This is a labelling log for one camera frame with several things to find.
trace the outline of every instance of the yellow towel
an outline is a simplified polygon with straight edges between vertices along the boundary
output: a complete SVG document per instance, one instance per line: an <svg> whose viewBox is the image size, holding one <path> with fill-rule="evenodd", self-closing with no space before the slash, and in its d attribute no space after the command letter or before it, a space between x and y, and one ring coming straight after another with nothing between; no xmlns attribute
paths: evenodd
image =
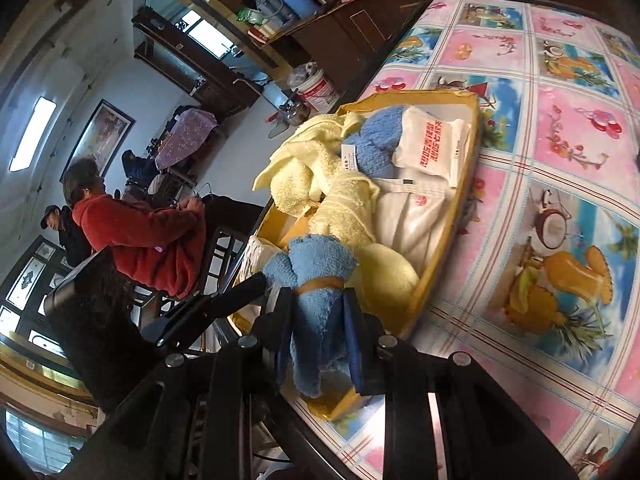
<svg viewBox="0 0 640 480"><path fill-rule="evenodd" d="M342 167L340 145L364 120L353 112L309 119L271 154L270 164L255 178L254 191L270 186L280 211L302 215L308 200L318 201L329 192Z"/></svg>
<svg viewBox="0 0 640 480"><path fill-rule="evenodd" d="M410 313L418 275L404 257L380 244L354 250L358 266L345 284L356 289L363 312L375 314L393 335L400 335Z"/></svg>
<svg viewBox="0 0 640 480"><path fill-rule="evenodd" d="M316 214L309 219L309 232L334 235L351 247L375 242L372 215L379 193L378 186L366 175L340 170Z"/></svg>

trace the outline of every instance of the blue towel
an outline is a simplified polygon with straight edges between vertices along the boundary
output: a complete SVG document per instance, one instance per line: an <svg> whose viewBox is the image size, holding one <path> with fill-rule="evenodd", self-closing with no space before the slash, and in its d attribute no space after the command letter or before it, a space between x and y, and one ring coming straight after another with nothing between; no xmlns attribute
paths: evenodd
<svg viewBox="0 0 640 480"><path fill-rule="evenodd" d="M360 131L344 139L356 147L358 170L369 178L393 178L391 156L402 135L404 106L389 106L367 119Z"/></svg>
<svg viewBox="0 0 640 480"><path fill-rule="evenodd" d="M347 281L356 259L338 238L305 235L289 242L289 254L271 257L262 272L272 282L294 288L320 276ZM348 370L342 291L319 288L298 297L290 345L293 380L309 397L319 397L322 370Z"/></svg>

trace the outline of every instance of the dark cap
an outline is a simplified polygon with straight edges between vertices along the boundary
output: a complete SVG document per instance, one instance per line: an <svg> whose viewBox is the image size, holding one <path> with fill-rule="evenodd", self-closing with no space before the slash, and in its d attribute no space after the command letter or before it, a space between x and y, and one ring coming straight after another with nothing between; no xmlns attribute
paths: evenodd
<svg viewBox="0 0 640 480"><path fill-rule="evenodd" d="M55 211L56 209L60 209L57 205L48 205L47 208L44 210L44 216L42 217L42 220L40 220L40 227L42 227L43 229L47 228L47 216L49 216L49 214L52 211Z"/></svg>

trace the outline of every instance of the white bucket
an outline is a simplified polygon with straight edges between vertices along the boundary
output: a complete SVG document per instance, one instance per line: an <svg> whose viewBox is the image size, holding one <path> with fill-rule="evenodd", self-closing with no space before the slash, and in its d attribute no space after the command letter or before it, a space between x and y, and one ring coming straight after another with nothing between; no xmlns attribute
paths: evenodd
<svg viewBox="0 0 640 480"><path fill-rule="evenodd" d="M324 77L322 69L293 90L321 114L329 112L338 100L334 86Z"/></svg>

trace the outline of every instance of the fluorescent light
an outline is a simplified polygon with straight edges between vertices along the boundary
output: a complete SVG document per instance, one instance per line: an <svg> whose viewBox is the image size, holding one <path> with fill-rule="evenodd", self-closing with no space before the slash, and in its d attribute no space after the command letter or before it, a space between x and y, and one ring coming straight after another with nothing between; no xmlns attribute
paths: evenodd
<svg viewBox="0 0 640 480"><path fill-rule="evenodd" d="M27 128L22 134L22 140L18 151L15 152L14 160L11 161L9 171L20 171L31 165L31 159L36 152L38 143L42 138L44 129L49 124L49 119L56 109L56 104L52 101L41 97L33 109L33 115L27 124Z"/></svg>

